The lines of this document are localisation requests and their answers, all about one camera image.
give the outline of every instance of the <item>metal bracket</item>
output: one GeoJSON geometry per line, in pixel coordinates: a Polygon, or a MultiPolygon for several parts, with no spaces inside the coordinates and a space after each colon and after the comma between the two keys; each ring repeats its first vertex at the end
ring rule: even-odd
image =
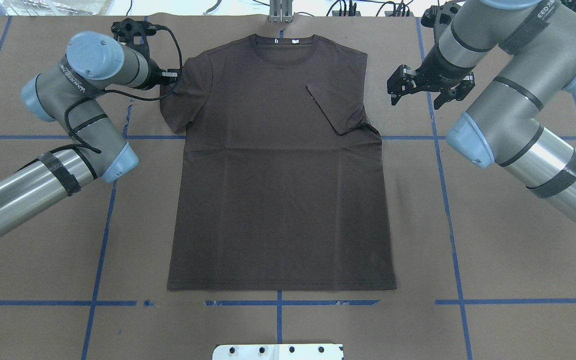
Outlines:
{"type": "Polygon", "coordinates": [[[269,20],[271,23],[293,22],[293,0],[270,0],[269,20]]]}
{"type": "Polygon", "coordinates": [[[343,360],[342,344],[219,345],[212,360],[343,360]]]}

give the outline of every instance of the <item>shirt sleeve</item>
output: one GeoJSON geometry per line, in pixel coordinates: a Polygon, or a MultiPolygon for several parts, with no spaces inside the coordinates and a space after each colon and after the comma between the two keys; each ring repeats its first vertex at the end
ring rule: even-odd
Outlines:
{"type": "MultiPolygon", "coordinates": [[[[182,132],[189,123],[195,121],[208,100],[212,82],[213,67],[205,52],[185,61],[176,89],[159,101],[159,110],[173,132],[182,132]]],[[[161,86],[160,95],[166,94],[171,88],[161,86]]]]}

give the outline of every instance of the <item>neckline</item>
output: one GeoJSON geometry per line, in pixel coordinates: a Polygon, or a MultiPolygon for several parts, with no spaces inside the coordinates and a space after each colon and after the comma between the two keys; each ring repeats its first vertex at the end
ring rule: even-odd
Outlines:
{"type": "Polygon", "coordinates": [[[313,54],[315,53],[315,51],[317,50],[319,41],[320,41],[320,37],[319,35],[312,35],[309,36],[307,38],[270,38],[270,37],[265,37],[265,36],[259,36],[258,34],[252,34],[248,37],[248,42],[250,44],[250,48],[252,49],[254,55],[256,55],[256,57],[261,60],[262,62],[266,63],[266,64],[270,64],[272,66],[277,66],[277,67],[290,67],[290,66],[296,66],[299,65],[301,63],[304,63],[306,60],[310,59],[311,57],[313,57],[313,54]],[[289,62],[278,62],[278,61],[272,61],[271,59],[268,59],[268,57],[265,56],[264,51],[262,50],[262,48],[259,47],[259,44],[262,45],[272,45],[272,44],[278,44],[278,45],[290,45],[290,46],[300,46],[299,44],[302,45],[309,45],[308,48],[308,52],[294,60],[294,61],[289,61],[289,62]]]}

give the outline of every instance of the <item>black t-shirt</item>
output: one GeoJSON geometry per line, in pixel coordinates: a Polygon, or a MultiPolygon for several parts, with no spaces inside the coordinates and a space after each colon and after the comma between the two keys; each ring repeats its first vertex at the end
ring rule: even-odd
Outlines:
{"type": "Polygon", "coordinates": [[[366,58],[254,34],[186,61],[160,101],[187,136],[168,289],[395,289],[366,58]]]}

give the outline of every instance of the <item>black hole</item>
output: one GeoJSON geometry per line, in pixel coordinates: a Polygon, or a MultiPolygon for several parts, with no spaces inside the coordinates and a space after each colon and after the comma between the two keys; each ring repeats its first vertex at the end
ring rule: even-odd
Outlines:
{"type": "Polygon", "coordinates": [[[441,16],[439,16],[439,23],[442,25],[450,24],[451,20],[453,20],[453,18],[450,17],[449,14],[442,13],[441,16]]]}

